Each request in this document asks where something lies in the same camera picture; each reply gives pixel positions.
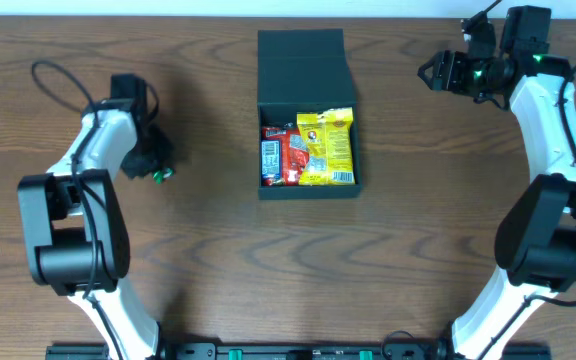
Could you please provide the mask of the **green bar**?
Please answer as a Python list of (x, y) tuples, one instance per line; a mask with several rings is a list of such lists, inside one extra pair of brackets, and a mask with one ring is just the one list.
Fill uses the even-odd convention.
[(164, 167), (152, 174), (153, 180), (157, 184), (162, 184), (175, 174), (175, 171), (170, 167)]

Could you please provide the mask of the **small blue gum pack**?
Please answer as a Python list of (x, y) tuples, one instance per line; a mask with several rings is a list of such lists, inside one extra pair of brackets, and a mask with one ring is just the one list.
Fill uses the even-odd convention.
[(264, 180), (278, 180), (281, 177), (281, 143), (279, 140), (261, 142), (261, 176)]

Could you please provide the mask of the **yellow snack bag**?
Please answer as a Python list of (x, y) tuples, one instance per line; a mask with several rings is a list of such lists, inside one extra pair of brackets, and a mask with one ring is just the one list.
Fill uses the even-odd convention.
[(345, 186), (355, 183), (350, 142), (353, 122), (352, 108), (297, 115), (297, 127), (309, 154), (300, 176), (301, 186)]

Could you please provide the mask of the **red snack bag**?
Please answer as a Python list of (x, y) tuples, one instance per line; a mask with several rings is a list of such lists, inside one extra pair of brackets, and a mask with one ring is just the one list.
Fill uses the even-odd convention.
[(296, 128), (263, 127), (263, 140), (279, 140), (281, 143), (281, 177), (278, 180), (264, 180), (265, 186), (297, 186), (309, 161), (309, 153)]

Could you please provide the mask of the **black box container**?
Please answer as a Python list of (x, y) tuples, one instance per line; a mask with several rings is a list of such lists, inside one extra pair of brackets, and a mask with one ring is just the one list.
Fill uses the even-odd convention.
[(341, 29), (260, 30), (257, 110), (261, 127), (294, 124), (299, 113), (353, 109), (350, 144), (355, 183), (342, 186), (266, 186), (260, 200), (345, 199), (363, 188), (355, 84)]

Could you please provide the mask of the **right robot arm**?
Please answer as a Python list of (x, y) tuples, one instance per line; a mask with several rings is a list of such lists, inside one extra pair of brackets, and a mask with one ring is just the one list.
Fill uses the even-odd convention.
[(573, 69), (543, 51), (471, 57), (440, 51), (418, 75), (434, 91), (501, 95), (516, 117), (530, 184), (501, 221), (496, 268), (471, 307), (449, 327), (445, 359), (500, 359), (542, 305), (576, 307), (560, 294), (576, 283), (576, 109)]

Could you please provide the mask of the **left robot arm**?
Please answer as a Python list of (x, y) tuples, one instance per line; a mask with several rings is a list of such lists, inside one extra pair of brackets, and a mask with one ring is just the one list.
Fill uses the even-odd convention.
[(21, 179), (17, 196), (32, 279), (79, 307), (101, 344), (53, 344), (48, 359), (165, 359), (160, 324), (128, 277), (130, 245), (113, 181), (142, 145), (152, 113), (143, 97), (89, 106), (63, 157)]

